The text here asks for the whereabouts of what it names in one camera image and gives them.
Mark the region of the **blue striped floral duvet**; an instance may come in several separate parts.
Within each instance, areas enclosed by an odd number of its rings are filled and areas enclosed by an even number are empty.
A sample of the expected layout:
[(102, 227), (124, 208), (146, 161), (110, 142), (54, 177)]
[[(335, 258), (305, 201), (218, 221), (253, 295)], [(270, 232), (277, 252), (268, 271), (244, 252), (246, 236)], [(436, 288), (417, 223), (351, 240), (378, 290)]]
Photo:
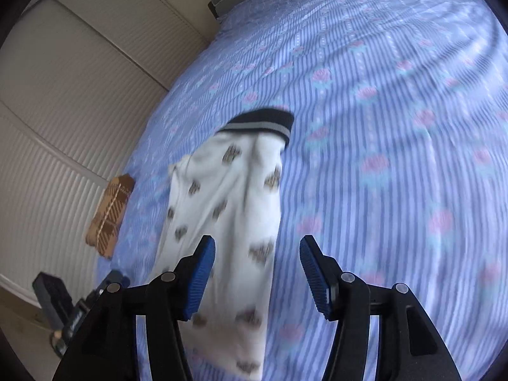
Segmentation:
[(111, 260), (152, 274), (170, 174), (229, 120), (294, 115), (259, 380), (319, 380), (335, 326), (300, 239), (369, 285), (406, 284), (462, 379), (507, 342), (507, 35), (483, 0), (248, 0), (178, 78), (127, 163)]

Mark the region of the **white patterned polo shirt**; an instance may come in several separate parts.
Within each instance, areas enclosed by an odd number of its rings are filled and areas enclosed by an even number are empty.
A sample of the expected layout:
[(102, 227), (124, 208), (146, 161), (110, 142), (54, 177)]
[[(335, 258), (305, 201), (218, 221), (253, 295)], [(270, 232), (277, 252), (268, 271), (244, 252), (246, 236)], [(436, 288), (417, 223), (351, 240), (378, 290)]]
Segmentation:
[(282, 153), (293, 124), (294, 115), (280, 108), (240, 114), (169, 169), (168, 215), (152, 274), (171, 270), (203, 236), (214, 239), (202, 301), (180, 330), (186, 347), (248, 380), (263, 375)]

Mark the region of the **beige louvered wardrobe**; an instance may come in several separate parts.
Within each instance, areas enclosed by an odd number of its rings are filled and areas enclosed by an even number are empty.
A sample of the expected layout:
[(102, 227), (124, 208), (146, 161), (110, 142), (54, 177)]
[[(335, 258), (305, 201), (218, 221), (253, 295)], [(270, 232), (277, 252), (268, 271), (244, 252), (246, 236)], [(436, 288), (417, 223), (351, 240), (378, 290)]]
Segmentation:
[(84, 237), (159, 105), (206, 40), (163, 0), (40, 0), (1, 49), (1, 285), (94, 283)]

